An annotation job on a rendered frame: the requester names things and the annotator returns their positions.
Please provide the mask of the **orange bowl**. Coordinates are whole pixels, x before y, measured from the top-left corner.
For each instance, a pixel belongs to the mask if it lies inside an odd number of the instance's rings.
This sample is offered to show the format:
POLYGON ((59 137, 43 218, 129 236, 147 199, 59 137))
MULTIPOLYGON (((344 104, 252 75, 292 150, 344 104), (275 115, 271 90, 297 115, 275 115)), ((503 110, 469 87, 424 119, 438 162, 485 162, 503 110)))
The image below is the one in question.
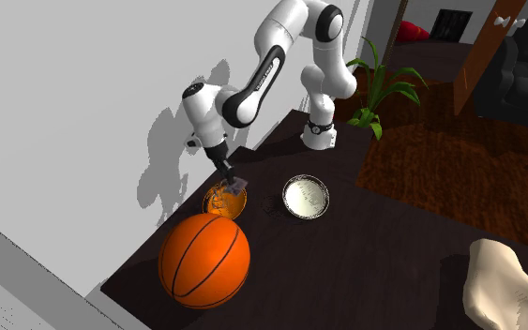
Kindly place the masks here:
POLYGON ((205 193, 202 208, 204 213, 236 219, 243 212, 246 204, 247 191, 244 188, 239 193, 233 194, 226 190, 226 183, 221 181, 205 193))

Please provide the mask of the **orange basketball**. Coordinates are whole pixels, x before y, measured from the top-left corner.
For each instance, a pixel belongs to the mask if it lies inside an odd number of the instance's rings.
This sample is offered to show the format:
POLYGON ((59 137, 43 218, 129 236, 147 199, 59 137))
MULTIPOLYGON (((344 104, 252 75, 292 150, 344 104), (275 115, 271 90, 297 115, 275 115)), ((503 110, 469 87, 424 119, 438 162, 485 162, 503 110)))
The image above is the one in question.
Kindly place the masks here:
POLYGON ((238 293, 250 265, 247 237, 231 219, 203 213, 172 228, 158 254, 158 278, 186 308, 220 306, 238 293))

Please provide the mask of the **cream sculpted figure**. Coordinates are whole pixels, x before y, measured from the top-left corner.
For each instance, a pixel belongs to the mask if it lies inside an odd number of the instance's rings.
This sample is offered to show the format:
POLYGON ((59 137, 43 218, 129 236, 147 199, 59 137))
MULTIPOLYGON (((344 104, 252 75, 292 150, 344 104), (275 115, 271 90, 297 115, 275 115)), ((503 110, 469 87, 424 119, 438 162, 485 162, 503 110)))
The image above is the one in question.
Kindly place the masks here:
POLYGON ((482 330, 528 330, 528 274, 511 247, 486 238, 470 245, 462 303, 482 330))

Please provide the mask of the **black sofa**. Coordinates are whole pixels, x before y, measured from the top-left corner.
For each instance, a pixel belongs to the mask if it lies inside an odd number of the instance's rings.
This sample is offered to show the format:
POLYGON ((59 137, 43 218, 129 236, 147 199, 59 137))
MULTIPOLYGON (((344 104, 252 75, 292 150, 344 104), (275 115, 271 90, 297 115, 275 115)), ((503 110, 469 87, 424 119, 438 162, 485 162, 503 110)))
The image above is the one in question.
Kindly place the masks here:
POLYGON ((528 20, 505 37, 473 92, 475 114, 528 127, 528 20))

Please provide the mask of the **brown wooden door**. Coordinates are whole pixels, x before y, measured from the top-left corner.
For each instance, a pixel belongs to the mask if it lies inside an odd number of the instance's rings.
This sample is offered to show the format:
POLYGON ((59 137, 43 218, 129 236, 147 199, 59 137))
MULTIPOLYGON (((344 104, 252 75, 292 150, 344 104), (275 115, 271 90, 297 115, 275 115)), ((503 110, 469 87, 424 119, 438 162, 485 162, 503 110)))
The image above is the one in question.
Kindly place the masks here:
POLYGON ((496 0, 453 82, 453 111, 459 115, 513 21, 527 0, 496 0))

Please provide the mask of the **green potted plant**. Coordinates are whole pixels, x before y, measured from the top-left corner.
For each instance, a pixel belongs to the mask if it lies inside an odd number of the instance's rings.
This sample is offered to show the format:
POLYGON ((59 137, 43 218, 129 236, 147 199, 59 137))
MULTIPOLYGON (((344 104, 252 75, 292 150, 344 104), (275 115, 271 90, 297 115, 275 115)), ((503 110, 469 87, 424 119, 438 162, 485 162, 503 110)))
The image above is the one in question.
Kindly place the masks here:
POLYGON ((420 99, 415 91, 415 85, 410 82, 395 82, 395 79, 400 75, 414 75, 416 76, 426 88, 423 77, 413 67, 402 67, 398 69, 390 78, 386 79, 386 66, 379 63, 379 56, 375 45, 366 37, 363 37, 371 47, 374 58, 373 75, 370 75, 369 65, 360 58, 355 58, 349 61, 346 66, 359 65, 366 71, 367 78, 367 104, 365 107, 357 109, 352 117, 347 121, 350 126, 358 128, 371 128, 377 141, 380 141, 383 136, 383 128, 381 119, 375 112, 377 107, 383 99, 393 93, 401 93, 406 96, 416 105, 420 105, 420 99))

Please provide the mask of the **red cushion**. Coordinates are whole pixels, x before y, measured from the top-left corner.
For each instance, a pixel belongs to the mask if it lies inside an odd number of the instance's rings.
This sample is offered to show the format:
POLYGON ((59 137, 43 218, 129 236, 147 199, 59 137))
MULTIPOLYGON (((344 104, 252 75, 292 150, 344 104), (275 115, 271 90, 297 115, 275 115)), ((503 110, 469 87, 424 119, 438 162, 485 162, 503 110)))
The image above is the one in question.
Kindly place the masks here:
POLYGON ((400 22, 400 27, 396 35, 397 42, 421 41, 429 38, 430 33, 427 30, 407 21, 400 22))

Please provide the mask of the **dark wooden table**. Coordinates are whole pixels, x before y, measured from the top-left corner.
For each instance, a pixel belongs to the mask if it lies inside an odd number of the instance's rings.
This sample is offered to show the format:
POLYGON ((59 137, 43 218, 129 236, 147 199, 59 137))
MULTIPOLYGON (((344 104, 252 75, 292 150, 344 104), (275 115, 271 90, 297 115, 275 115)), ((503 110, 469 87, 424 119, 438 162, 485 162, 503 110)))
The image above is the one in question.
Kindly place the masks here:
POLYGON ((528 155, 431 132, 339 124, 339 145, 307 149, 290 112, 256 150, 233 154, 248 202, 238 222, 251 263, 242 289, 210 310, 175 302, 158 278, 161 226, 103 285, 140 330, 478 330, 465 315, 469 247, 512 248, 528 273, 528 155), (313 220, 282 201, 299 174, 328 188, 313 220))

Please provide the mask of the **black wall picture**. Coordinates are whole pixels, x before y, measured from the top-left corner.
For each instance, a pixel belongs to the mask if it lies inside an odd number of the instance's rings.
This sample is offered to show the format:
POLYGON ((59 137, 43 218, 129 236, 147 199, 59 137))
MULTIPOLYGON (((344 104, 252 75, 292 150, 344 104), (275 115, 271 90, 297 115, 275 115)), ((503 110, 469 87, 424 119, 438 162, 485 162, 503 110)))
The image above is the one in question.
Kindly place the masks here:
POLYGON ((440 9, 430 31, 430 39, 459 42, 472 14, 472 11, 440 9))

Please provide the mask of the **white bowl with silver rim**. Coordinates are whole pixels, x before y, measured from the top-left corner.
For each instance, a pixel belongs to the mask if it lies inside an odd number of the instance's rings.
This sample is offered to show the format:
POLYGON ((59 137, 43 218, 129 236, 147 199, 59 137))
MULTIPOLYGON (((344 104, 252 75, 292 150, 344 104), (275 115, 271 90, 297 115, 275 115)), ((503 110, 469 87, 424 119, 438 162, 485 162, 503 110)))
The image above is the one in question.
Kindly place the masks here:
POLYGON ((282 201, 295 217, 313 220, 322 216, 330 204, 329 191, 317 177, 299 174, 290 178, 282 189, 282 201))

